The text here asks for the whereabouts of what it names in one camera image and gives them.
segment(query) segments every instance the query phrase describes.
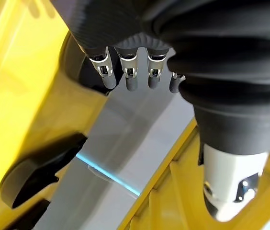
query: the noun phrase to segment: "black rubber covering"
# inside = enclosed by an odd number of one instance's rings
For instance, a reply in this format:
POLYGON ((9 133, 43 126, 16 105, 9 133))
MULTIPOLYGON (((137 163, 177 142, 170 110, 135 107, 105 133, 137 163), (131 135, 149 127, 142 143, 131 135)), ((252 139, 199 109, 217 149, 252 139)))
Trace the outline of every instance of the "black rubber covering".
POLYGON ((270 125, 270 0, 71 0, 72 9, 64 0, 53 4, 58 9, 62 2, 60 14, 84 48, 173 47, 168 67, 188 78, 179 90, 194 104, 204 143, 235 154, 270 150, 270 129, 252 125, 270 125), (255 142, 259 132, 266 142, 255 142), (224 138, 213 141, 218 134, 224 138))

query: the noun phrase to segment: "silver metal part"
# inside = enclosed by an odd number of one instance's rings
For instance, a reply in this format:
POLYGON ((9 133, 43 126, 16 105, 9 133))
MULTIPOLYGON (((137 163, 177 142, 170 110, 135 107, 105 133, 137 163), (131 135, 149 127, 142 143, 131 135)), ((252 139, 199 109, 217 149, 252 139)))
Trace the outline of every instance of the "silver metal part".
POLYGON ((91 63, 102 78, 103 84, 108 89, 113 89, 116 86, 116 78, 113 74, 113 65, 108 48, 106 48, 106 57, 101 61, 96 61, 90 58, 91 63))
POLYGON ((148 53, 148 85, 151 89, 155 89, 160 81, 165 59, 166 54, 153 56, 148 53))
POLYGON ((125 75, 126 87, 129 91, 137 89, 137 54, 133 58, 120 57, 120 62, 125 75))
POLYGON ((172 93, 178 93, 179 92, 179 84, 185 80, 185 76, 180 73, 172 73, 169 90, 172 93))
POLYGON ((211 216, 229 221, 255 197, 268 155, 235 155, 204 144, 203 195, 211 216))

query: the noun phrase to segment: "yellow container wall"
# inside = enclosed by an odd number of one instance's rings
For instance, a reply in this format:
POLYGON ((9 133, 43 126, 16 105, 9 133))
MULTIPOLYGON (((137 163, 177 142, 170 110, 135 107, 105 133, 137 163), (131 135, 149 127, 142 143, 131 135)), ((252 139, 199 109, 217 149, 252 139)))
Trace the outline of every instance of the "yellow container wall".
MULTIPOLYGON (((0 182, 16 161, 48 142, 74 132, 87 136, 106 101, 60 69, 67 33, 49 0, 0 0, 0 182)), ((0 200, 0 230, 50 199, 56 186, 14 210, 0 200)))

